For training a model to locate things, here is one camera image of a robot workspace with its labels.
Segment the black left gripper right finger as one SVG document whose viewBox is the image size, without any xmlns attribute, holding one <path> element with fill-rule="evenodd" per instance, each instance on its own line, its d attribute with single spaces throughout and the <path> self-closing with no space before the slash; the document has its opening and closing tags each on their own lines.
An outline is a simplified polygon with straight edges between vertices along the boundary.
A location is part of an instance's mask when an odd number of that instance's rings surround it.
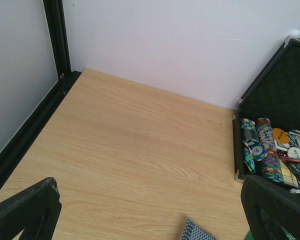
<svg viewBox="0 0 300 240">
<path fill-rule="evenodd" d="M 300 193 L 258 175 L 246 175 L 241 203 L 255 240 L 300 240 Z"/>
</svg>

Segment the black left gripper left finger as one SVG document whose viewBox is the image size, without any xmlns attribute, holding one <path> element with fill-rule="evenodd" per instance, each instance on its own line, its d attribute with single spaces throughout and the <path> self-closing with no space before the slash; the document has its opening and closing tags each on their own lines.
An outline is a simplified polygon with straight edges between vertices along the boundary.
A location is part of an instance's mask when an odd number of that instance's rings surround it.
<svg viewBox="0 0 300 240">
<path fill-rule="evenodd" d="M 0 202 L 0 240 L 51 240 L 61 209 L 55 178 L 37 182 Z"/>
</svg>

